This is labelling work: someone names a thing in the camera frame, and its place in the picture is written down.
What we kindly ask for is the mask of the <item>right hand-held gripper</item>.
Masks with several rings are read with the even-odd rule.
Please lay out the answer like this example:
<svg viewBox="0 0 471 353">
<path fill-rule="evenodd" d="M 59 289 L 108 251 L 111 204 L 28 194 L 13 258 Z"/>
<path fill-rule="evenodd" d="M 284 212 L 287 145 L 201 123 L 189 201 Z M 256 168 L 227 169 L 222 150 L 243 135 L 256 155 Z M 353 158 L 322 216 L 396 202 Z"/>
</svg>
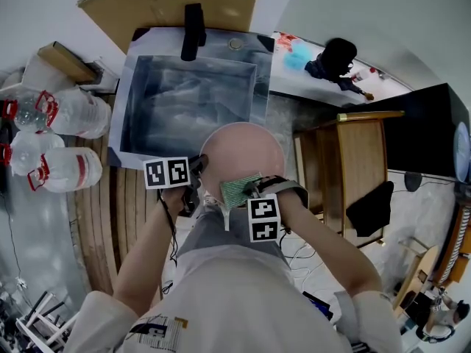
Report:
<svg viewBox="0 0 471 353">
<path fill-rule="evenodd" d="M 244 186 L 243 193 L 249 197 L 247 212 L 251 242 L 275 242 L 278 239 L 281 216 L 277 195 L 285 190 L 293 190 L 304 207 L 308 207 L 308 191 L 293 180 L 274 176 L 249 181 Z"/>
</svg>

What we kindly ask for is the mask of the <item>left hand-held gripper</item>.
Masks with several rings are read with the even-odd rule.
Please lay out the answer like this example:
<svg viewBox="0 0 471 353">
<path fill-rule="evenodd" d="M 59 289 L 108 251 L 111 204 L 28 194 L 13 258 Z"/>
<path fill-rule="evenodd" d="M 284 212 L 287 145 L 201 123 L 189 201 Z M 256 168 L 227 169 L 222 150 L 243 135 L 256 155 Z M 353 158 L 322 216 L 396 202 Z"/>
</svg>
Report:
<svg viewBox="0 0 471 353">
<path fill-rule="evenodd" d="M 199 154 L 192 158 L 166 157 L 143 162 L 147 190 L 164 190 L 184 187 L 181 216 L 192 216 L 199 206 L 198 190 L 202 172 L 208 166 L 208 156 Z"/>
</svg>

